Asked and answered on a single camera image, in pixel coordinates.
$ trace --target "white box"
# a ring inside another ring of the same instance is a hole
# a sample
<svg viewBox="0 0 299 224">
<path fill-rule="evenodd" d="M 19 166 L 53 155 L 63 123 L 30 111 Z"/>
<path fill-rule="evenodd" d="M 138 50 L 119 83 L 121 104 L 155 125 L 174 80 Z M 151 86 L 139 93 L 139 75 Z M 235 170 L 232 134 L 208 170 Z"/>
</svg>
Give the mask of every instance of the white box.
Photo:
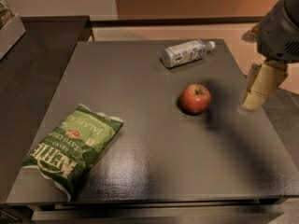
<svg viewBox="0 0 299 224">
<path fill-rule="evenodd" d="M 0 60 L 25 32 L 20 16 L 14 14 L 14 18 L 0 29 Z"/>
</svg>

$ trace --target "apple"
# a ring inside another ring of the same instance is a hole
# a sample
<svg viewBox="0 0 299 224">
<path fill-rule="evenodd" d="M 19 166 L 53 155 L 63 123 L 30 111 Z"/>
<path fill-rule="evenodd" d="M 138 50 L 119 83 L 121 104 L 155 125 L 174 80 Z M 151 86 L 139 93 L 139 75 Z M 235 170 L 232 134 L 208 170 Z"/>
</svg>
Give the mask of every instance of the apple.
<svg viewBox="0 0 299 224">
<path fill-rule="evenodd" d="M 184 110 L 192 115 L 203 113 L 211 103 L 211 94 L 201 84 L 192 84 L 185 88 L 179 97 L 180 104 Z"/>
</svg>

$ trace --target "wall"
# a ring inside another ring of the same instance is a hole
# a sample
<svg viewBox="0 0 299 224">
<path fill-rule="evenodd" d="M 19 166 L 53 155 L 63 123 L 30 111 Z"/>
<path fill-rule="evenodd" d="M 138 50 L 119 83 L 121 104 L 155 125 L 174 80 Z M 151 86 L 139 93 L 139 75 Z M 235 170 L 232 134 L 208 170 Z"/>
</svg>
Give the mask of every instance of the wall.
<svg viewBox="0 0 299 224">
<path fill-rule="evenodd" d="M 92 20 L 263 16 L 277 0 L 8 0 L 22 16 L 90 15 Z"/>
</svg>

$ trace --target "red logo on bag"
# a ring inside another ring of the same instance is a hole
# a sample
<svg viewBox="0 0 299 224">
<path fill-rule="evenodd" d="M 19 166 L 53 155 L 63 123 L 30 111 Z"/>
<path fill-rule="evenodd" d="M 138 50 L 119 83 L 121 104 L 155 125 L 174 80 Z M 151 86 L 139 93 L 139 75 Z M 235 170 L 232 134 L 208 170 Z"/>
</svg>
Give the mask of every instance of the red logo on bag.
<svg viewBox="0 0 299 224">
<path fill-rule="evenodd" d="M 66 135 L 70 138 L 79 138 L 81 133 L 78 130 L 67 130 Z"/>
</svg>

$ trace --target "dark countertop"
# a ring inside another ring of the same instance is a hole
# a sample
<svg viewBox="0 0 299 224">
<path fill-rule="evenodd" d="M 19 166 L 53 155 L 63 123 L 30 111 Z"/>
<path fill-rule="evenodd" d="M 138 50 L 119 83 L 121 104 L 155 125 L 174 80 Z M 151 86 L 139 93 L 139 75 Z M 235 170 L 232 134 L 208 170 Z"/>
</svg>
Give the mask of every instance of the dark countertop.
<svg viewBox="0 0 299 224">
<path fill-rule="evenodd" d="M 161 51 L 178 41 L 78 43 L 32 147 L 78 103 L 120 117 L 124 126 L 71 203 L 299 195 L 298 170 L 281 142 L 294 149 L 298 142 L 297 95 L 280 89 L 265 111 L 239 115 L 245 79 L 226 44 L 216 42 L 205 59 L 171 70 L 161 64 Z M 195 82 L 212 94 L 210 108 L 199 117 L 178 105 L 183 88 Z M 49 180 L 24 169 L 7 199 L 8 204 L 65 202 Z"/>
<path fill-rule="evenodd" d="M 6 202 L 88 20 L 22 18 L 26 33 L 0 61 L 0 204 Z"/>
</svg>

